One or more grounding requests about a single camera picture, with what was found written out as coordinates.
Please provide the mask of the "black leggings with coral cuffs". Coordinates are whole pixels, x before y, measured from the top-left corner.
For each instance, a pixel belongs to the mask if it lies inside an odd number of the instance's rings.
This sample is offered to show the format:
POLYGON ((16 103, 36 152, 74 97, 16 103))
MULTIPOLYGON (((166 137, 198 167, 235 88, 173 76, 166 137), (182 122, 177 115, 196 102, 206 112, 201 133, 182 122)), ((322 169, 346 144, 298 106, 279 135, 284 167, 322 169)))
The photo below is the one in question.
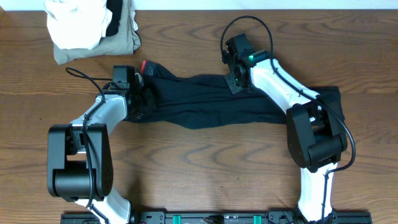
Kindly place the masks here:
POLYGON ((229 124, 285 124, 285 113, 261 90, 231 94, 222 75, 177 77, 163 65, 145 61, 144 88, 154 94, 155 110, 133 123, 166 121, 188 129, 229 124))

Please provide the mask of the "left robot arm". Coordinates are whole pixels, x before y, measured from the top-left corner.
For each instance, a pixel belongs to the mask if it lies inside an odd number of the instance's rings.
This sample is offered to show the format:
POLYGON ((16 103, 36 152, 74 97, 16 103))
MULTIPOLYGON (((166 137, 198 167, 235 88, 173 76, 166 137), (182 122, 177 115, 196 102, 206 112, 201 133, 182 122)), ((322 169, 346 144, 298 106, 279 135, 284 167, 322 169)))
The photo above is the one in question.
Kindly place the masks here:
POLYGON ((51 196, 88 209, 63 214, 61 223, 139 223, 139 214, 113 186, 109 135, 121 121, 152 113, 154 95, 139 70, 128 65, 115 65, 113 77, 98 91, 83 115, 49 129, 47 188, 51 196))

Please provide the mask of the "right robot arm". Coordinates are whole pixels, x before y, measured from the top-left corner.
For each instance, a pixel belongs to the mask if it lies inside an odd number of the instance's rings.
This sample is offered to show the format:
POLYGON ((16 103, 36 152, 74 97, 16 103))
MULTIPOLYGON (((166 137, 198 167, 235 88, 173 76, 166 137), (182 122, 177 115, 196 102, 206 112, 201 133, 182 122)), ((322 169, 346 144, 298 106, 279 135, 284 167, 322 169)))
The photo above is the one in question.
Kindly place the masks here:
POLYGON ((231 93, 258 89, 285 114, 287 145, 300 167, 298 210, 306 223, 331 220, 331 182, 348 143, 338 101, 307 88, 289 75, 269 52, 255 51, 245 34, 226 42, 222 61, 231 93))

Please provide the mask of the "khaki folded garment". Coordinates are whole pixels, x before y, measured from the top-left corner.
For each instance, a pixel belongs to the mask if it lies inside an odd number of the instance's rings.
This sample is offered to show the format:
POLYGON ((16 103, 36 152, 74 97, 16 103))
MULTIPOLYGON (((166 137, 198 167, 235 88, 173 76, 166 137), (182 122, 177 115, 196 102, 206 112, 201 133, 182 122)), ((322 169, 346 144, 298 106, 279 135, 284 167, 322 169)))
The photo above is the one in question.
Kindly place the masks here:
POLYGON ((121 20, 118 33, 111 37, 103 37, 99 45, 92 50, 88 49, 60 49, 53 47, 55 61, 62 65, 79 58, 95 57, 99 55, 127 55, 133 54, 140 46, 141 40, 136 34, 138 25, 134 20, 136 13, 132 0, 123 0, 121 20))

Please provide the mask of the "black folded garment on pile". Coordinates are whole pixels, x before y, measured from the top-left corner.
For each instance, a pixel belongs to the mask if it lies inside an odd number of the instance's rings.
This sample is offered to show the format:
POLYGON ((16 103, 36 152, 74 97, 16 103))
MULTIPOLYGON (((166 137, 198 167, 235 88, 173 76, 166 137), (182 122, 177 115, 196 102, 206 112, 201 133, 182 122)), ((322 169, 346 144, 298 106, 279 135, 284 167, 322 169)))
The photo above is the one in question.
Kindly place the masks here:
POLYGON ((111 22, 106 29, 106 36, 111 37, 116 35, 119 31, 123 0, 107 0, 106 7, 112 12, 111 22))

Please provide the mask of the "white folded garment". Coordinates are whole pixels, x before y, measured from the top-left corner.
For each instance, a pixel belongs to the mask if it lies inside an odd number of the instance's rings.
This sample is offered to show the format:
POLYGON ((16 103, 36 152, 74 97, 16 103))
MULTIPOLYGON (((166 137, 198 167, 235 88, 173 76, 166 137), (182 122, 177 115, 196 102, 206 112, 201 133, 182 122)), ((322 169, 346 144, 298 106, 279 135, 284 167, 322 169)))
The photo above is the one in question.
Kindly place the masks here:
POLYGON ((113 13, 106 0, 45 0, 47 29, 59 49, 97 47, 106 36, 113 13))

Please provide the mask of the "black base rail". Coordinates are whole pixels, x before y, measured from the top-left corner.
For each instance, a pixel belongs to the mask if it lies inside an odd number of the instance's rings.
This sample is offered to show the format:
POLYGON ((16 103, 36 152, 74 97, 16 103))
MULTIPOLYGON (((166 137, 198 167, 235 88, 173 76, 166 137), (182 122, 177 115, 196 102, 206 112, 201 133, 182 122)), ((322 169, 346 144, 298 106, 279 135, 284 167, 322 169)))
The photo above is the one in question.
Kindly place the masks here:
MULTIPOLYGON (((142 224, 299 224, 306 223, 296 210, 270 210, 266 213, 171 213, 142 212, 132 215, 130 223, 142 224)), ((317 223, 372 224, 369 212, 332 211, 317 223)))

